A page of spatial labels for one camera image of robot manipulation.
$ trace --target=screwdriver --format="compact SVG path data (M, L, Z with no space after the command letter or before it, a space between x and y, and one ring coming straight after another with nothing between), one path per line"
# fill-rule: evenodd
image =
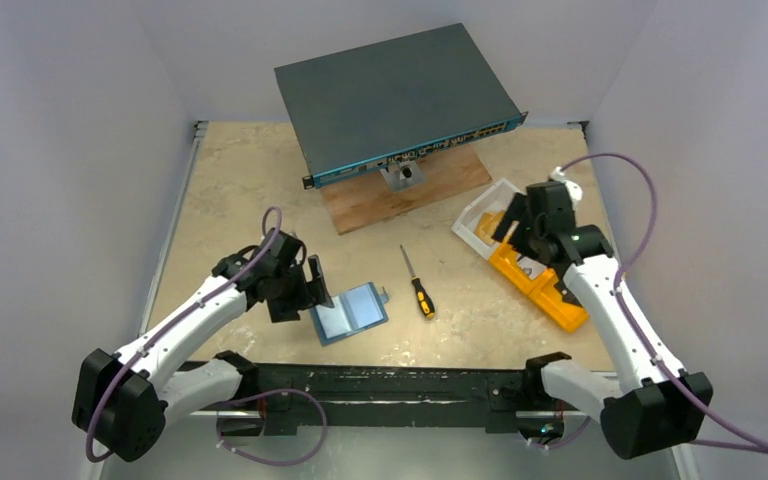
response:
M419 309L425 314L425 318L432 319L434 318L435 313L434 302L431 301L431 297L428 296L428 292L425 291L425 287L422 286L419 277L413 272L413 266L410 264L408 252L405 251L405 247L399 245L399 248L402 249L402 256L405 257L405 263L408 264L408 272L411 274L411 284L413 284L413 289L416 291L416 301L419 302Z

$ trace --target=gray floor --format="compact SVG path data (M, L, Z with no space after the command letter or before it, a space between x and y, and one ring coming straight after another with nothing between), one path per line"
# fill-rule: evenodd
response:
M669 451L631 461L613 455L598 427L568 447L544 455L526 450L519 435L487 435L479 429L333 428L325 446L304 465L259 465L216 448L211 418L189 418L164 433L137 462L107 462L103 479L637 479L674 480ZM275 459L303 454L319 434L249 440L250 453Z

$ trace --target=wooden table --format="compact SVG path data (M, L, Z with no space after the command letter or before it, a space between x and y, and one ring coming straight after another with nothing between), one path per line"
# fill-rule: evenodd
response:
M581 131L564 128L519 128L473 145L494 180L505 177L521 188L587 152ZM305 175L290 124L211 122L150 325L194 293L220 258L258 243L263 211L278 205L283 230L295 232L322 260L330 292L370 281L385 287L390 320L322 347L307 312L300 322L272 324L265 305L258 305L214 335L194 359L230 349L254 362L522 368L529 357L562 350L588 368L612 370L589 322L565 333L451 232L461 210L486 187L338 236L321 193L302 189ZM585 192L579 222L607 231L589 162L574 167L571 177ZM417 310L400 243L437 305L433 321Z

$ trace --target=yellow and black screwdriver handle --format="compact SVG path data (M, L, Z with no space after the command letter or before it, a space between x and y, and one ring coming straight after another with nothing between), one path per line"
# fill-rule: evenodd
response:
M419 302L419 309L425 315L425 318L434 318L434 302L431 301L431 297L428 296L428 292L425 291L425 287L422 286L422 282L419 281L419 277L413 277L411 279L413 289L416 291L416 301Z

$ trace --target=tabletop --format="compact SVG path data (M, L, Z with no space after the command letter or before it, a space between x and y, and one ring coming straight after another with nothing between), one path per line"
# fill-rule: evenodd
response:
M494 181L507 178L523 189L587 153L578 128L521 127L472 145ZM219 259L259 243L263 212L277 205L282 230L319 256L331 294L373 282L390 295L389 320L323 347L308 312L301 321L272 324L266 306L257 305L208 340L194 360L235 350L255 363L523 368L530 357L564 351L592 370L613 369L590 322L564 332L451 231L489 185L339 236L321 193L302 188L307 174L289 123L210 122L149 325L192 295ZM579 223L609 232L590 162L569 176L584 190ZM418 311L399 244L434 299L433 320Z

